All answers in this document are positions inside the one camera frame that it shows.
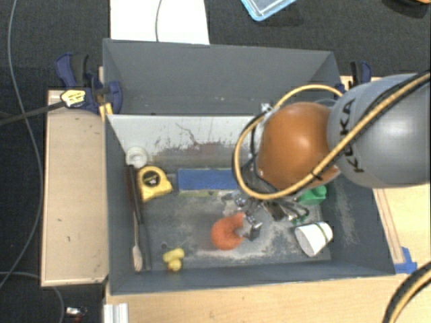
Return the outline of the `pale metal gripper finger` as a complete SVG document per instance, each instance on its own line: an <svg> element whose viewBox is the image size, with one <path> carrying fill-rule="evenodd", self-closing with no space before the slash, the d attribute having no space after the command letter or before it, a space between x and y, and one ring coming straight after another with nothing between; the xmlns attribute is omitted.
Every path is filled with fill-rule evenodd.
<svg viewBox="0 0 431 323"><path fill-rule="evenodd" d="M235 228L237 235L248 238L250 235L250 223L248 221L248 200L239 198L235 200L237 211L242 214L242 224Z"/></svg>
<svg viewBox="0 0 431 323"><path fill-rule="evenodd" d="M246 216L246 222L248 223L246 237L248 240L254 241L259 237L263 223L257 221L252 215Z"/></svg>

